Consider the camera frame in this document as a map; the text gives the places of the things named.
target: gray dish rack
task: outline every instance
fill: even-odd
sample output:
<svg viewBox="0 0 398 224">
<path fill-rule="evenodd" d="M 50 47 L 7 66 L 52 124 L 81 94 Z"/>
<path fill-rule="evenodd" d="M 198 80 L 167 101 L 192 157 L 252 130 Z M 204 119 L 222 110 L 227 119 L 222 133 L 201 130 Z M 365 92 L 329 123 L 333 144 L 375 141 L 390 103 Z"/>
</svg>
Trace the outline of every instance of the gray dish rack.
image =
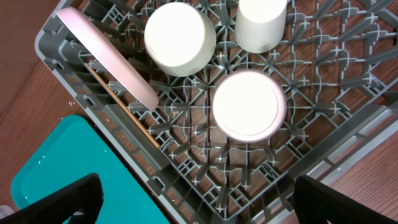
<svg viewBox="0 0 398 224">
<path fill-rule="evenodd" d="M 316 0 L 312 15 L 299 11 L 299 1 L 288 1 L 287 39 L 266 54 L 249 54 L 234 41 L 237 1 L 181 1 L 209 16 L 218 37 L 209 64 L 186 78 L 164 74 L 159 78 L 159 70 L 146 56 L 141 41 L 147 18 L 157 7 L 172 1 L 90 0 L 81 6 L 159 92 L 160 104 L 155 112 L 147 111 L 139 102 L 128 104 L 128 109 L 148 127 L 160 149 L 88 73 L 84 62 L 107 78 L 106 69 L 54 12 L 37 35 L 35 49 L 175 221 L 279 223 L 293 211 L 291 196 L 296 177 L 308 174 L 329 184 L 398 130 L 398 75 L 386 79 L 375 72 L 398 55 L 396 30 L 382 30 L 378 23 L 398 27 L 397 16 L 386 9 L 393 1 L 359 0 L 364 5 L 361 10 L 351 1 L 326 0 L 320 4 Z M 62 0 L 56 9 L 80 4 L 79 0 Z M 331 19 L 340 21 L 338 35 L 323 33 L 322 22 Z M 386 39 L 395 42 L 375 52 L 377 43 Z M 348 49 L 352 42 L 360 42 L 361 57 Z M 301 58 L 302 46 L 309 48 L 311 60 Z M 337 68 L 336 82 L 323 75 L 331 68 L 327 66 Z M 358 66 L 360 72 L 353 71 Z M 289 112 L 280 129 L 285 133 L 281 140 L 276 134 L 257 145 L 242 144 L 223 136 L 214 125 L 211 97 L 217 83 L 231 72 L 247 68 L 269 73 L 287 94 Z M 110 89 L 126 100 L 124 87 L 108 80 Z M 329 95 L 329 88 L 337 94 L 325 101 L 322 93 Z M 356 97 L 359 91 L 365 100 L 353 110 L 344 98 Z M 381 98 L 385 105 L 375 105 Z M 311 140 L 321 119 L 332 128 L 320 139 Z M 241 160 L 237 162 L 233 153 Z M 289 154 L 291 161 L 282 162 L 281 154 Z"/>
</svg>

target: white cylinder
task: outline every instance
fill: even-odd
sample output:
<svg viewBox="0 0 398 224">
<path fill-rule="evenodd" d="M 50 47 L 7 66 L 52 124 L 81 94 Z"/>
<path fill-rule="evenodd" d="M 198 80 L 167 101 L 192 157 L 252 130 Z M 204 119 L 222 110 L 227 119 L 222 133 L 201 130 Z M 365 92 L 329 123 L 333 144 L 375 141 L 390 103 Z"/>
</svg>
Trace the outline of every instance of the white cylinder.
<svg viewBox="0 0 398 224">
<path fill-rule="evenodd" d="M 273 49 L 285 31 L 287 0 L 239 0 L 235 37 L 251 53 Z"/>
<path fill-rule="evenodd" d="M 210 61 L 216 47 L 216 31 L 209 18 L 193 6 L 173 2 L 150 16 L 144 42 L 161 70 L 185 77 L 199 72 Z"/>
<path fill-rule="evenodd" d="M 217 126 L 229 137 L 258 142 L 283 124 L 287 102 L 283 89 L 257 70 L 239 71 L 218 85 L 213 99 Z"/>
</svg>

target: wooden floor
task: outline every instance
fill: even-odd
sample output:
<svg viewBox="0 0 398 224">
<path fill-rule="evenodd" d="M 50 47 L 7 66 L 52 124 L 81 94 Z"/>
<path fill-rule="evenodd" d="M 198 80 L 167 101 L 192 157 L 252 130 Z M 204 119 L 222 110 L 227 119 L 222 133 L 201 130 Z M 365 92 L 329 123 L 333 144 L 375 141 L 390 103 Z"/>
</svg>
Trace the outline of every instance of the wooden floor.
<svg viewBox="0 0 398 224">
<path fill-rule="evenodd" d="M 0 205 L 17 209 L 12 178 L 69 114 L 86 116 L 34 51 L 39 29 L 57 0 L 0 2 Z M 332 187 L 398 220 L 398 134 L 380 145 Z M 286 223 L 294 220 L 292 216 Z"/>
</svg>

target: white object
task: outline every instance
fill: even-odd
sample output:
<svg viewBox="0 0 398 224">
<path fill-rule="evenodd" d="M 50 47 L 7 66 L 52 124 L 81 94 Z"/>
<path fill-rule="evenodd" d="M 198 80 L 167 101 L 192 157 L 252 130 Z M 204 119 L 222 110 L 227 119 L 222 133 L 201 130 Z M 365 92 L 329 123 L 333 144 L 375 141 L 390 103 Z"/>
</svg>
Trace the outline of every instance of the white object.
<svg viewBox="0 0 398 224">
<path fill-rule="evenodd" d="M 0 205 L 0 219 L 13 214 L 14 211 L 8 205 Z"/>
<path fill-rule="evenodd" d="M 173 2 L 150 16 L 144 42 L 161 70 L 185 77 L 199 72 L 210 61 L 216 47 L 216 31 L 209 18 L 193 6 Z"/>
<path fill-rule="evenodd" d="M 72 7 L 55 11 L 70 32 L 137 100 L 151 111 L 159 97 L 137 70 L 79 10 Z"/>
<path fill-rule="evenodd" d="M 285 31 L 287 0 L 239 0 L 235 36 L 251 53 L 273 49 Z"/>
<path fill-rule="evenodd" d="M 286 109 L 280 85 L 256 70 L 236 72 L 223 80 L 213 100 L 218 127 L 227 136 L 243 142 L 271 137 L 284 122 Z"/>
</svg>

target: turquoise cutting board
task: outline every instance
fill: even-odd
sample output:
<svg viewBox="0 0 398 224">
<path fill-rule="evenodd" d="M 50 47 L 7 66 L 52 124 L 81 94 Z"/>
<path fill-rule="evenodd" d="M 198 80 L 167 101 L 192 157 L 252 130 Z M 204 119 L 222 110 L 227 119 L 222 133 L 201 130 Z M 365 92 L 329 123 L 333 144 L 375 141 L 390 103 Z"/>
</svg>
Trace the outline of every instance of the turquoise cutting board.
<svg viewBox="0 0 398 224">
<path fill-rule="evenodd" d="M 76 115 L 58 124 L 12 181 L 21 209 L 96 172 L 104 204 L 97 223 L 169 223 L 93 128 Z"/>
</svg>

